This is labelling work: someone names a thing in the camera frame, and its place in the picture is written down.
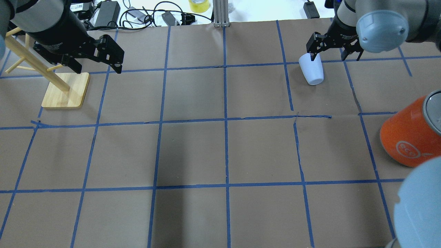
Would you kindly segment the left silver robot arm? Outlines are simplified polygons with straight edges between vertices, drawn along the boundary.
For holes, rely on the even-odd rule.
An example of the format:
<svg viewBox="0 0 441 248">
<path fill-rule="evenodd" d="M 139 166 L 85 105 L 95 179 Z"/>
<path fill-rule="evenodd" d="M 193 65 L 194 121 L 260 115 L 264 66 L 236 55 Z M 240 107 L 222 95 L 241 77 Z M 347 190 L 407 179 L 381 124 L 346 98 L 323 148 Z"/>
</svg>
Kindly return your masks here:
<svg viewBox="0 0 441 248">
<path fill-rule="evenodd" d="M 69 0 L 2 0 L 1 56 L 9 23 L 35 40 L 33 49 L 48 63 L 82 72 L 78 59 L 89 59 L 122 72 L 124 50 L 107 34 L 91 37 L 83 22 L 71 11 Z"/>
</svg>

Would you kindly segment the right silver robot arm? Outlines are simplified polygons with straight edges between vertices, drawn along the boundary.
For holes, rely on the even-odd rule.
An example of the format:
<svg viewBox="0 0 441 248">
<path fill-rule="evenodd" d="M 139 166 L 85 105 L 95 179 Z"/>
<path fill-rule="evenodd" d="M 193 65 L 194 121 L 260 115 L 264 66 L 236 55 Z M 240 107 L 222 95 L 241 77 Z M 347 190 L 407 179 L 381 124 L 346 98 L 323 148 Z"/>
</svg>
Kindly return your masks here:
<svg viewBox="0 0 441 248">
<path fill-rule="evenodd" d="M 314 61 L 320 52 L 342 48 L 341 60 L 357 52 L 380 53 L 404 42 L 431 42 L 440 49 L 439 0 L 327 0 L 335 12 L 325 34 L 314 32 L 307 53 Z"/>
</svg>

